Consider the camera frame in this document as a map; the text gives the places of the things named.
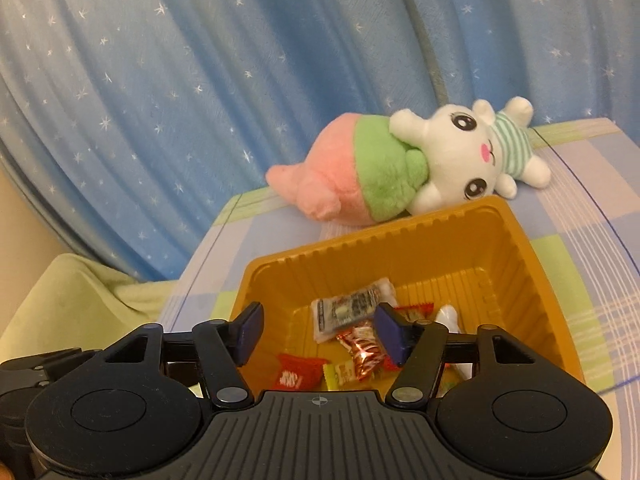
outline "orange plastic tray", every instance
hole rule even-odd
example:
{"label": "orange plastic tray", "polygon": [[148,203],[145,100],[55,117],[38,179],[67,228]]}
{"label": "orange plastic tray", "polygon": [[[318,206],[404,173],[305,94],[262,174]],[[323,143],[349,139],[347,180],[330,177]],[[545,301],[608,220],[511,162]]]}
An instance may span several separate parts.
{"label": "orange plastic tray", "polygon": [[[452,304],[460,329],[503,327],[584,381],[556,296],[520,224],[497,196],[405,218],[340,238],[254,260],[246,268],[232,317],[252,301],[265,307],[262,338],[242,375],[254,391],[270,389],[276,356],[349,358],[336,341],[313,340],[311,302],[347,294],[388,277],[400,304]],[[365,387],[384,396],[387,374]]]}

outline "wall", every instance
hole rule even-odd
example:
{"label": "wall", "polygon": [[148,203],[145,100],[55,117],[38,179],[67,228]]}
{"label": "wall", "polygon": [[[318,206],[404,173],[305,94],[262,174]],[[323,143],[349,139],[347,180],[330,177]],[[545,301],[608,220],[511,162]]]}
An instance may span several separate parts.
{"label": "wall", "polygon": [[64,245],[0,169],[0,333]]}

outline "green plush body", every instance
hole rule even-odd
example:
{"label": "green plush body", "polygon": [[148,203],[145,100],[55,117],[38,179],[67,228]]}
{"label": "green plush body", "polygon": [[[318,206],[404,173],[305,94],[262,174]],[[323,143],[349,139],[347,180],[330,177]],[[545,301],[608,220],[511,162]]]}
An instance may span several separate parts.
{"label": "green plush body", "polygon": [[376,222],[404,211],[428,179],[424,153],[389,132],[389,117],[362,115],[353,134],[353,150],[358,183]]}

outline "stuffed animal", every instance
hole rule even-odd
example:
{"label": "stuffed animal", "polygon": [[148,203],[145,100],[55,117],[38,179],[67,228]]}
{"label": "stuffed animal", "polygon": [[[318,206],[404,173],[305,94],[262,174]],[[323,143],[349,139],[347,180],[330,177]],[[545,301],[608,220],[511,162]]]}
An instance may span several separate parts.
{"label": "stuffed animal", "polygon": [[273,166],[267,183],[308,218],[365,226],[394,218],[427,181],[424,153],[391,135],[389,118],[343,114],[304,162]]}
{"label": "stuffed animal", "polygon": [[478,100],[472,110],[457,105],[439,108],[430,119],[411,110],[391,116],[389,129],[398,139],[419,147],[430,168],[429,181],[407,205],[422,214],[494,192],[514,198],[514,179],[543,188],[551,171],[533,154],[526,127],[533,106],[514,97],[497,114],[488,101]]}
{"label": "stuffed animal", "polygon": [[472,109],[439,108],[430,119],[343,114],[320,132],[304,162],[273,166],[267,183],[308,218],[365,226],[405,209],[422,214],[491,194],[517,193],[515,178],[548,185],[526,127],[533,107],[511,99],[498,114],[485,100]]}

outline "pink plush tail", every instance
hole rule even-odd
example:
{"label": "pink plush tail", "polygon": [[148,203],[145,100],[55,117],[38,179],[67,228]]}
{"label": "pink plush tail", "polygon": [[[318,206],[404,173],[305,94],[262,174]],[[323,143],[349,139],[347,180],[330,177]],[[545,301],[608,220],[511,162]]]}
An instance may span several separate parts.
{"label": "pink plush tail", "polygon": [[267,183],[289,203],[298,206],[307,217],[329,221],[340,214],[338,195],[304,163],[293,166],[273,166],[267,171]]}

